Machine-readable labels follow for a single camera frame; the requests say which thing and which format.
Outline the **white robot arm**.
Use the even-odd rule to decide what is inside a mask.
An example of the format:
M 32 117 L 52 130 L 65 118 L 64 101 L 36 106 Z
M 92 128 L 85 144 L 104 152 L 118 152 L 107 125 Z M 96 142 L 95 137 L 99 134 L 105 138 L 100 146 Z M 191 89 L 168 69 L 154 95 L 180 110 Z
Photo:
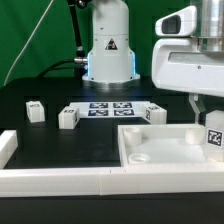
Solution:
M 111 88 L 138 80 L 129 47 L 129 9 L 123 0 L 67 0 L 87 84 Z M 76 10 L 93 5 L 93 47 L 85 53 Z M 190 0 L 190 5 L 159 19 L 160 39 L 152 53 L 151 77 L 160 89 L 187 92 L 196 114 L 198 96 L 224 97 L 224 0 Z

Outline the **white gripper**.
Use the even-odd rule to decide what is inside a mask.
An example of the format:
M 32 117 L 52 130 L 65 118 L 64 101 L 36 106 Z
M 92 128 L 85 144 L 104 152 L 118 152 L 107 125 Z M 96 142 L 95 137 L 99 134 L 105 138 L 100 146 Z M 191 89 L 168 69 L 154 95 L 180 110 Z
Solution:
M 190 5 L 159 19 L 155 33 L 152 81 L 190 93 L 198 124 L 206 111 L 199 94 L 224 97 L 224 5 Z

